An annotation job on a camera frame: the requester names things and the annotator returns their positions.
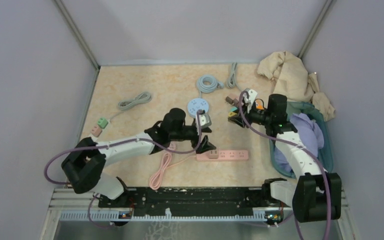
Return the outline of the teal plug adapter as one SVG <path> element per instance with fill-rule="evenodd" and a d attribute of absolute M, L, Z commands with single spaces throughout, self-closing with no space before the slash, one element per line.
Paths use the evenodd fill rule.
<path fill-rule="evenodd" d="M 230 108 L 229 112 L 235 112 L 237 109 L 238 109 L 237 107 L 233 106 Z"/>

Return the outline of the brown plug adapter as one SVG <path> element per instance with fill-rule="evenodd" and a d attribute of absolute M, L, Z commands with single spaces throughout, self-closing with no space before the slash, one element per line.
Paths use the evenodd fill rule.
<path fill-rule="evenodd" d="M 210 151 L 208 152 L 208 158 L 209 158 L 209 159 L 218 159 L 218 157 L 219 157 L 219 152 L 218 152 L 217 149 L 210 150 Z"/>

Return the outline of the pink plug adapter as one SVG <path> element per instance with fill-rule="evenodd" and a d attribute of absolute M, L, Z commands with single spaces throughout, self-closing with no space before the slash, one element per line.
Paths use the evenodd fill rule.
<path fill-rule="evenodd" d="M 228 95 L 226 98 L 225 98 L 225 101 L 231 105 L 235 105 L 239 102 L 239 99 L 236 95 Z"/>

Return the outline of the pink power strip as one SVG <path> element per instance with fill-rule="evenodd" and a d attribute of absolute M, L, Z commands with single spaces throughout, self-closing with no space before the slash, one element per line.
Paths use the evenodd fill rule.
<path fill-rule="evenodd" d="M 208 152 L 196 155 L 196 160 L 199 162 L 240 162 L 249 159 L 247 150 L 217 150 L 218 159 L 209 159 Z"/>

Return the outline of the orange power strip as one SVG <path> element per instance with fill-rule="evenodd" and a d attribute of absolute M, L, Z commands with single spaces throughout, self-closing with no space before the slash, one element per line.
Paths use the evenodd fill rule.
<path fill-rule="evenodd" d="M 256 108 L 257 110 L 265 110 L 265 103 L 264 103 L 263 100 L 261 100 L 261 99 L 256 99 L 255 102 L 254 102 L 254 104 L 255 104 L 255 108 Z"/>

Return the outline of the round blue socket hub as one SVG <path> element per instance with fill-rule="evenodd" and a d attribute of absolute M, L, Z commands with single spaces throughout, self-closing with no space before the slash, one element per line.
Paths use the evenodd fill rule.
<path fill-rule="evenodd" d="M 187 104 L 188 115 L 195 119 L 198 111 L 204 111 L 208 113 L 210 109 L 209 103 L 203 98 L 193 98 Z"/>

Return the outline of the yellow plug adapter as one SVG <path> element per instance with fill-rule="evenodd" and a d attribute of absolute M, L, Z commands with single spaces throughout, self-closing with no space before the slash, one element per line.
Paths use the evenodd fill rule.
<path fill-rule="evenodd" d="M 236 112 L 229 112 L 228 113 L 228 117 L 229 118 L 231 118 L 231 117 L 235 117 L 235 116 L 237 116 L 238 115 L 238 113 L 236 113 Z"/>

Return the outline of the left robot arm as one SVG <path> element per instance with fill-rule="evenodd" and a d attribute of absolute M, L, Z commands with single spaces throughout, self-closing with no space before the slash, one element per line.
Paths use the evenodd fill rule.
<path fill-rule="evenodd" d="M 161 151 L 178 153 L 169 146 L 173 142 L 189 141 L 191 153 L 203 154 L 215 150 L 207 136 L 211 133 L 210 115 L 198 110 L 192 124 L 186 124 L 186 112 L 172 108 L 152 127 L 119 141 L 96 142 L 83 138 L 67 153 L 61 163 L 68 182 L 76 194 L 94 192 L 111 200 L 118 207 L 129 203 L 130 193 L 120 177 L 104 173 L 104 169 L 119 161 L 152 155 Z"/>

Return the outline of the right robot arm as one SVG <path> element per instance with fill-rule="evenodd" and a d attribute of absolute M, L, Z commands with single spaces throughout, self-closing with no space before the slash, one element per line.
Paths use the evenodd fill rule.
<path fill-rule="evenodd" d="M 266 108 L 257 107 L 257 92 L 246 88 L 239 95 L 234 116 L 228 121 L 271 140 L 285 156 L 297 180 L 269 179 L 261 199 L 267 206 L 279 201 L 292 208 L 298 222 L 331 221 L 341 217 L 342 180 L 328 172 L 302 142 L 298 130 L 288 120 L 287 97 L 271 94 Z"/>

